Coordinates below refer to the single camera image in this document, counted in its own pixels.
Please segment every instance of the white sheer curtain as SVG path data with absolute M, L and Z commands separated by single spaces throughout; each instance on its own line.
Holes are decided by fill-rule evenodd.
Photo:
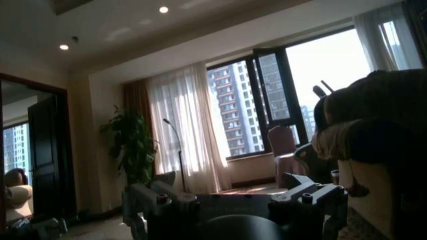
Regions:
M 402 3 L 354 17 L 371 70 L 423 68 Z
M 211 114 L 206 65 L 194 64 L 148 81 L 154 137 L 159 141 L 159 173 L 180 171 L 179 142 L 171 126 L 163 121 L 168 119 L 180 138 L 187 191 L 215 193 L 231 188 L 227 161 L 218 146 L 227 139 L 215 134 L 218 122 Z

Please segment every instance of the sky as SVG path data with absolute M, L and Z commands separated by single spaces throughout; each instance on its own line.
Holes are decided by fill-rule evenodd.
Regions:
M 286 53 L 300 106 L 315 107 L 315 85 L 331 93 L 322 80 L 338 90 L 371 72 L 355 29 L 288 47 Z

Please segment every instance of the armchair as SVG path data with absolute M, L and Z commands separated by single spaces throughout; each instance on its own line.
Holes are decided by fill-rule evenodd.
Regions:
M 292 130 L 286 126 L 275 126 L 270 129 L 268 141 L 275 162 L 275 182 L 279 189 L 287 188 L 283 181 L 283 173 L 298 175 L 307 174 L 307 166 L 294 157 L 296 150 Z

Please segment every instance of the chair back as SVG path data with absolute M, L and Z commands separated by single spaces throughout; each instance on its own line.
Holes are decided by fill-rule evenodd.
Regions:
M 270 129 L 267 137 L 275 157 L 295 152 L 294 133 L 290 127 L 280 125 L 275 126 Z
M 25 176 L 25 172 L 21 168 L 13 168 L 4 175 L 4 185 L 9 187 L 27 185 L 28 178 Z

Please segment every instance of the dark wooden door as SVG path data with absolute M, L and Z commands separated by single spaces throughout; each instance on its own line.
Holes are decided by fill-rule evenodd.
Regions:
M 55 96 L 28 108 L 33 215 L 36 217 L 63 215 L 57 114 L 57 99 Z

